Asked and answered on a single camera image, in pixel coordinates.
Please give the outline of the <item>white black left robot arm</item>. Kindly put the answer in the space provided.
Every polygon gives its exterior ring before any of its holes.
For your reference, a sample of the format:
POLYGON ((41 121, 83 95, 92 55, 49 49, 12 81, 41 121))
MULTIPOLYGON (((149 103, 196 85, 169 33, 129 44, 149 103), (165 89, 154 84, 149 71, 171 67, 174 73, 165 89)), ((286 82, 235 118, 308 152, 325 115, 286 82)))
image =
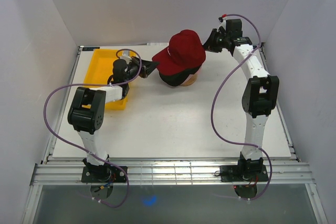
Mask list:
POLYGON ((106 86, 79 86, 76 89, 68 112, 68 123, 83 142, 87 152, 87 157, 83 159, 83 171, 89 173, 89 178, 94 182, 109 181, 120 171, 106 163, 109 155, 98 141, 98 130, 103 125, 106 104, 124 101, 130 89, 130 81, 136 77, 147 78, 158 64, 135 56, 128 60, 117 57, 108 63, 109 72, 103 75, 106 86))

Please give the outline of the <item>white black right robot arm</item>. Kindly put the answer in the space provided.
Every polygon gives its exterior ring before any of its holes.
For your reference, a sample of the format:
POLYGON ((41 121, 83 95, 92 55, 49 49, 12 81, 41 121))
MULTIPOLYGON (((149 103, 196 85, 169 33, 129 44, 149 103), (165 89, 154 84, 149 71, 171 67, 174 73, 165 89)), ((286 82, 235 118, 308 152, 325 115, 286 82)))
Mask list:
POLYGON ((203 47, 209 52, 227 49, 238 62, 247 79, 241 99, 246 113, 245 141, 237 165, 232 168, 221 167, 224 176, 238 176, 250 180, 263 172, 264 160, 262 144, 266 122, 277 103, 279 78, 270 75, 256 56, 260 45, 253 46, 251 40, 243 35, 241 15, 223 15, 220 26, 212 32, 203 47))

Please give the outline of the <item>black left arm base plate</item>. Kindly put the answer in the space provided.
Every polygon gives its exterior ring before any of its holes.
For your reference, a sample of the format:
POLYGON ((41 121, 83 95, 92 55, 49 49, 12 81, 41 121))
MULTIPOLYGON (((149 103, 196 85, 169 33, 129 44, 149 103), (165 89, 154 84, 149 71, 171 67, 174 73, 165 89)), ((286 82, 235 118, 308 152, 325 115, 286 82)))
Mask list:
POLYGON ((128 171, 127 166, 121 166, 124 170, 114 166, 101 166, 100 168, 89 168, 85 166, 82 171, 81 182, 82 183, 125 183, 125 174, 128 171))

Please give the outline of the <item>pink LA baseball cap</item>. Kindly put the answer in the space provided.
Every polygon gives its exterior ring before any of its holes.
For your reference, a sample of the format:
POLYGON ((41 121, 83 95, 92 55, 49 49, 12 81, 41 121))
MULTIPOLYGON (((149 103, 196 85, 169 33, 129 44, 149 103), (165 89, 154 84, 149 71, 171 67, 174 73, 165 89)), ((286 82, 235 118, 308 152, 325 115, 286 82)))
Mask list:
POLYGON ((188 83, 190 80, 192 80, 193 82, 195 82, 195 80, 198 77, 199 72, 201 71, 201 67, 194 73, 194 74, 190 74, 186 80, 182 83, 183 85, 185 85, 186 83, 188 83))

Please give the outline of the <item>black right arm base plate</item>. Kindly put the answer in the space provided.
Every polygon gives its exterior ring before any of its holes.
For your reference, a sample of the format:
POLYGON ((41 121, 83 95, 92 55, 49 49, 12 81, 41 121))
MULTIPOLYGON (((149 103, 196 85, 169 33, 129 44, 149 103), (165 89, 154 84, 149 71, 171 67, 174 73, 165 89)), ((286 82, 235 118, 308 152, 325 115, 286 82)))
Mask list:
POLYGON ((261 172, 241 172, 238 165, 222 165, 219 167, 219 177, 222 182, 247 182, 256 178, 259 182, 267 182, 269 179, 265 165, 261 172))

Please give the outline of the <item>red baseball cap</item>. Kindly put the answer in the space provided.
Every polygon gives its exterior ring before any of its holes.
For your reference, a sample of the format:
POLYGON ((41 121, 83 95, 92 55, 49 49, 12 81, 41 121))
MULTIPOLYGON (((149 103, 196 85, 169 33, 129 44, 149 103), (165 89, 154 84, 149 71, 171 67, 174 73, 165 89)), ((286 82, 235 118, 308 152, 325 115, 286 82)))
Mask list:
POLYGON ((159 73, 165 76, 200 67, 206 59, 198 34, 193 30, 182 30, 171 37, 166 48, 152 57, 157 62, 159 73))

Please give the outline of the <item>dark green NY cap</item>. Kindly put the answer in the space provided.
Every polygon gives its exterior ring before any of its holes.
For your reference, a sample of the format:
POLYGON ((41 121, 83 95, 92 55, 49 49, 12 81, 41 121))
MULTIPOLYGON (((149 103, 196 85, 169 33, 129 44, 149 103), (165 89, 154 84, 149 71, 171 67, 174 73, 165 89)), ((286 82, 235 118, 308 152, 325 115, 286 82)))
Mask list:
POLYGON ((185 69, 182 72, 173 75, 164 75, 162 73, 159 73, 159 76, 162 79, 162 81, 165 82, 167 85, 171 87, 178 87, 180 86, 181 83, 183 83, 186 80, 186 78, 190 74, 194 74, 200 67, 201 66, 192 69, 185 69))

